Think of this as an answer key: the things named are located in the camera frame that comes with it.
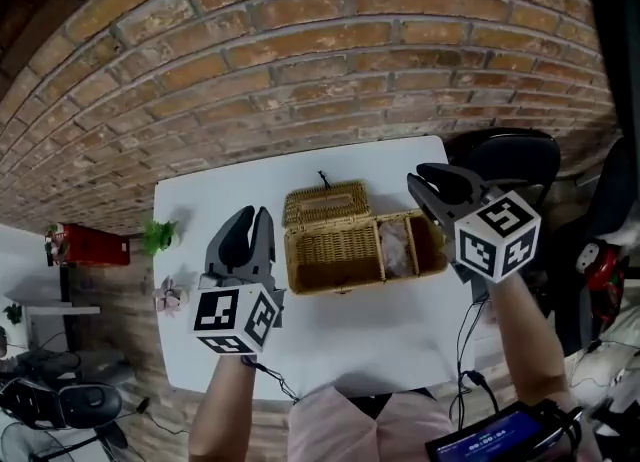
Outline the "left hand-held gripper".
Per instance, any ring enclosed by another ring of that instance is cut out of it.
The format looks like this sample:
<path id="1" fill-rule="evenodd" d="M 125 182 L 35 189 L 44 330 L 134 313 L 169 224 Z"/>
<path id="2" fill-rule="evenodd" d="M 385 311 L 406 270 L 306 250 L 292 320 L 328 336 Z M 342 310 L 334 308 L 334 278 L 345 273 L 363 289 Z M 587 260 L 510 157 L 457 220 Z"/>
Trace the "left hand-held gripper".
<path id="1" fill-rule="evenodd" d="M 254 214 L 253 206 L 241 208 L 214 235 L 190 306 L 189 333 L 219 355 L 259 355 L 282 326 L 273 219 L 265 207 Z"/>

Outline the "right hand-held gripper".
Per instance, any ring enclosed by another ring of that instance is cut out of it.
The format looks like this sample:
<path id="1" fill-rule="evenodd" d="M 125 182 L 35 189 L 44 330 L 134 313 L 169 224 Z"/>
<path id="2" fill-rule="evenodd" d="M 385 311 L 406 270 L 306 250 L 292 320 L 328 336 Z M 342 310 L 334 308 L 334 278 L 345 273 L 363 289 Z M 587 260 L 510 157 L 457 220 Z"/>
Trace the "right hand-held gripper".
<path id="1" fill-rule="evenodd" d="M 518 193 L 483 198 L 489 185 L 475 172 L 450 164 L 422 163 L 416 172 L 407 175 L 408 191 L 445 233 L 462 283 L 478 278 L 498 284 L 533 259 L 541 217 Z M 477 201 L 469 208 L 446 204 Z"/>

